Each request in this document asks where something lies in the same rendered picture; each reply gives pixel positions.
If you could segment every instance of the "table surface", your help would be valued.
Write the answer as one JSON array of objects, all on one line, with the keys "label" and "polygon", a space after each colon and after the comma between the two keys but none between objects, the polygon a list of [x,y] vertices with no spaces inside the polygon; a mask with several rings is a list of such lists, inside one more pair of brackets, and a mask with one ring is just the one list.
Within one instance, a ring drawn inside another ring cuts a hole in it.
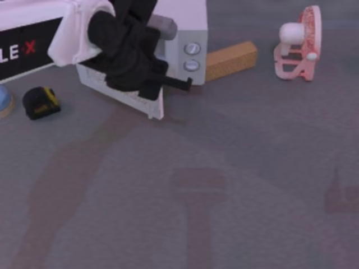
[{"label": "table surface", "polygon": [[[166,91],[162,121],[82,86],[73,67],[6,85],[17,108],[0,120],[1,268],[359,267],[357,32],[324,31],[313,82],[275,76],[277,30],[209,34],[210,51],[252,40],[256,67]],[[32,122],[20,101],[39,85],[63,111]]]}]

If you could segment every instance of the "round blue object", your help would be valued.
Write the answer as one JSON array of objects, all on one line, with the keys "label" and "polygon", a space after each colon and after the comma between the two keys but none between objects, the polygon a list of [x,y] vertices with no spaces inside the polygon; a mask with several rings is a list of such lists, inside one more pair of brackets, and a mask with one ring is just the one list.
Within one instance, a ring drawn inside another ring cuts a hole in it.
[{"label": "round blue object", "polygon": [[0,85],[0,111],[6,109],[11,103],[11,95],[9,91]]}]

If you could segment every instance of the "brown wooden block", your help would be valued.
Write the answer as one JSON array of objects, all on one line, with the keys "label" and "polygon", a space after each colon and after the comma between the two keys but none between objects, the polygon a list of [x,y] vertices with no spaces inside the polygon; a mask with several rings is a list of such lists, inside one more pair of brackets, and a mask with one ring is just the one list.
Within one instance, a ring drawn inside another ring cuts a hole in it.
[{"label": "brown wooden block", "polygon": [[257,48],[250,41],[207,54],[206,81],[254,67]]}]

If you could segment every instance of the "tape measure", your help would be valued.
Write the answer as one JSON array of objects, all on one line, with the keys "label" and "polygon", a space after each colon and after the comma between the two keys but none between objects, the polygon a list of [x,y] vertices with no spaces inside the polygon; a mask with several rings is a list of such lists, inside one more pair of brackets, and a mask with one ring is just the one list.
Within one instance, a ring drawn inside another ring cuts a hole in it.
[{"label": "tape measure", "polygon": [[36,87],[26,92],[22,98],[22,105],[31,120],[44,118],[61,111],[54,91],[48,87]]}]

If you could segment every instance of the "pink fan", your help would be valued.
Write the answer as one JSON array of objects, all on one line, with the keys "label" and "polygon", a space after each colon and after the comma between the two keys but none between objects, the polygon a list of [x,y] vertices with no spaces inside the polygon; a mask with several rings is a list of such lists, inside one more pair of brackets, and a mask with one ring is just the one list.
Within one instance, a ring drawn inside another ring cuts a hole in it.
[{"label": "pink fan", "polygon": [[[298,22],[284,24],[279,30],[280,43],[274,49],[275,73],[283,80],[298,76],[312,81],[315,64],[320,58],[321,13],[319,6],[309,6],[301,13]],[[300,60],[290,59],[299,54]],[[293,71],[284,71],[284,66],[295,66]]]}]

